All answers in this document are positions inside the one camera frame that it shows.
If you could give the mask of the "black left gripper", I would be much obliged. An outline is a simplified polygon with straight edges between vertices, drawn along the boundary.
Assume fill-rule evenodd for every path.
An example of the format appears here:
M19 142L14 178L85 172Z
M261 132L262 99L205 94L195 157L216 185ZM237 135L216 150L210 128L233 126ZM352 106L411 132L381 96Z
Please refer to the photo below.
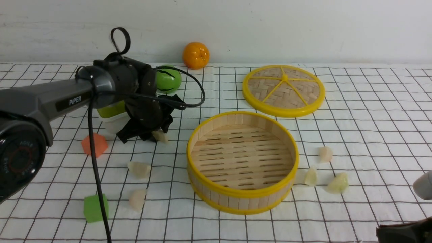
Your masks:
M156 70L147 64L143 64L139 68L139 88L136 94L156 97ZM171 123L173 123L171 113L175 109L185 109L181 105L162 103L148 98L125 98L124 102L130 120L123 129L117 132L117 137L122 143L127 143L129 139L134 137L139 137L143 141L156 142L152 131L162 130L167 133Z

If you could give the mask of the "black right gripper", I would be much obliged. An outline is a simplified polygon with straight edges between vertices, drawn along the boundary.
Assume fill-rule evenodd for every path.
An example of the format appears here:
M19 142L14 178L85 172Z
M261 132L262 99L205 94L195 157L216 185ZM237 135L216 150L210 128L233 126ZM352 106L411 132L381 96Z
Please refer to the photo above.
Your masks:
M431 243L432 218L411 223L379 225L376 236L379 243Z

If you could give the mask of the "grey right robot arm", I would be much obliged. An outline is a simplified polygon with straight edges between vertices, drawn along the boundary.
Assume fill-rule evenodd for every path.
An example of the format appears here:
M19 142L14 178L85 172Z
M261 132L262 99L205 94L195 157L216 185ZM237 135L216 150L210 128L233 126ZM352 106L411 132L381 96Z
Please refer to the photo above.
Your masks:
M420 176L413 184L415 194L423 200L432 199L432 171ZM431 243L432 218L411 223L380 225L376 229L379 243Z

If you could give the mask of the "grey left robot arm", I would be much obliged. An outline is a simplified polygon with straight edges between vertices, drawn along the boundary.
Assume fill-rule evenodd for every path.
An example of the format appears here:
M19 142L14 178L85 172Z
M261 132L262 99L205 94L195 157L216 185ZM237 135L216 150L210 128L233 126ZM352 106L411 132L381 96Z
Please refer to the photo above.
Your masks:
M24 188L42 167L53 145L50 122L82 106L100 109L124 101L129 120L117 132L125 143L168 131L174 109L185 109L177 96L156 96L156 70L111 53L80 68L74 78L1 90L1 202Z

